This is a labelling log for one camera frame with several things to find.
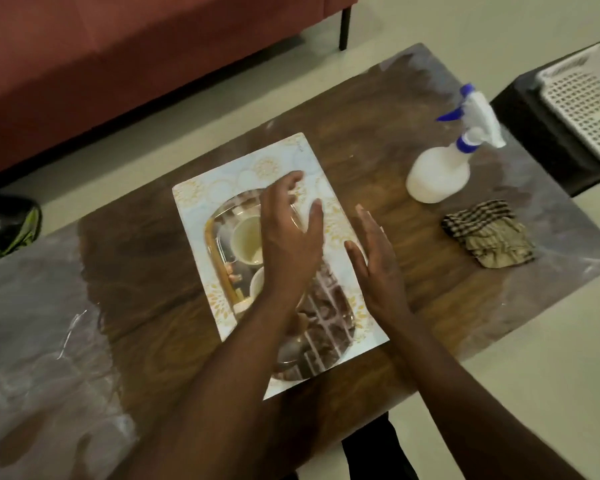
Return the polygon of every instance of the hand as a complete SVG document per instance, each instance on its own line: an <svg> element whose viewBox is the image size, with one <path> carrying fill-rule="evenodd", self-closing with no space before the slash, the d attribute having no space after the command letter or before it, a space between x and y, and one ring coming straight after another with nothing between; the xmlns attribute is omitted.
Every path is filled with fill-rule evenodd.
<svg viewBox="0 0 600 480"><path fill-rule="evenodd" d="M368 264L359 247L344 243L371 315L378 322L400 319L411 314L404 290L404 279L393 247L371 214L356 206L365 231Z"/></svg>
<svg viewBox="0 0 600 480"><path fill-rule="evenodd" d="M265 281L262 294L285 298L295 306L322 261L324 243L322 202L313 201L304 233L293 222L289 191L304 176L292 171L268 186L260 197L262 257Z"/></svg>

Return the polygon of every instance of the wooden table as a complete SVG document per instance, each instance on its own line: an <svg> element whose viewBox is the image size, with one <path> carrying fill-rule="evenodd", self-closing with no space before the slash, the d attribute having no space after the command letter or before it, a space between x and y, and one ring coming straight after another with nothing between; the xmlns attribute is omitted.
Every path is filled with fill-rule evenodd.
<svg viewBox="0 0 600 480"><path fill-rule="evenodd" d="M1 260L0 466L103 477L173 407L220 340L171 188L296 132L347 215L362 203L384 227L414 311L460 356L600 275L599 229L509 135L448 201L407 195L418 154L460 133L435 122L459 87L411 47ZM527 225L535 262L483 269L440 229L490 198ZM280 477L413 392L391 343L293 387L263 403L241 478Z"/></svg>

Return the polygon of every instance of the forearm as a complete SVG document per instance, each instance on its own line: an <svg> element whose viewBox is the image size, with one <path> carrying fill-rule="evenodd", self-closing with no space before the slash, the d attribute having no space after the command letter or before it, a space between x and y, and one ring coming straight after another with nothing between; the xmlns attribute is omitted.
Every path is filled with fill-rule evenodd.
<svg viewBox="0 0 600 480"><path fill-rule="evenodd" d="M465 478L582 480L480 385L414 315L381 323Z"/></svg>
<svg viewBox="0 0 600 480"><path fill-rule="evenodd" d="M293 310L261 294L204 364L170 418L135 453L128 478L223 479L253 426Z"/></svg>

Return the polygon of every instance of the white plastic basket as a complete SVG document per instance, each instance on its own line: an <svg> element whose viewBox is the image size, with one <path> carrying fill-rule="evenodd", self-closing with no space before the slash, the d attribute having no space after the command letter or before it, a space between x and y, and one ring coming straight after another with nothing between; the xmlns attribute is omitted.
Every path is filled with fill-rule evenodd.
<svg viewBox="0 0 600 480"><path fill-rule="evenodd" d="M544 102L600 158L600 43L536 77Z"/></svg>

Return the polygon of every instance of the sofa leg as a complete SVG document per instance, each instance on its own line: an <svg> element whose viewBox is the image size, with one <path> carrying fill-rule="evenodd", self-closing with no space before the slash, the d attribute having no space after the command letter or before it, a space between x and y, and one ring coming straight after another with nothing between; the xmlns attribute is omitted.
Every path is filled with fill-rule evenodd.
<svg viewBox="0 0 600 480"><path fill-rule="evenodd" d="M346 50L349 44L349 22L351 21L351 7L342 10L340 21L340 50Z"/></svg>

